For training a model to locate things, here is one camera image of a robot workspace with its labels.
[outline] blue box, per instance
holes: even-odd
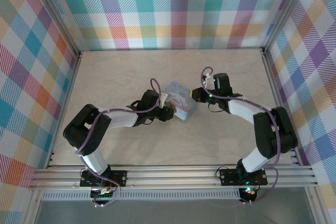
[[[175,106],[175,116],[185,121],[197,109],[197,102],[190,97],[190,89],[177,81],[171,82],[162,92],[169,94],[167,102]]]

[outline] black mounting plate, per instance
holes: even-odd
[[[126,180],[127,180],[127,171],[126,170],[112,170],[109,173],[109,179],[116,181],[121,187],[125,187]],[[94,177],[88,170],[82,171],[79,186],[80,187],[102,187],[102,185],[97,182],[96,177]]]
[[[249,173],[244,181],[239,179],[236,169],[220,169],[219,177],[222,186],[265,186],[267,185],[267,177],[265,170],[257,170]]]

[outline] vent grille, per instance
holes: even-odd
[[[239,199],[238,189],[128,190],[119,200]],[[90,191],[44,191],[42,200],[90,200]]]

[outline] colorful plaid wall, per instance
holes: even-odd
[[[0,0],[0,223],[18,223],[75,58],[40,0]]]
[[[299,0],[271,54],[300,153],[336,223],[336,0]]]
[[[80,48],[122,50],[260,47],[286,0],[54,1]]]

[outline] gray floor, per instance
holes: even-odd
[[[238,200],[131,201],[105,208],[89,201],[42,201],[35,224],[315,223],[303,188],[275,189],[252,206]]]

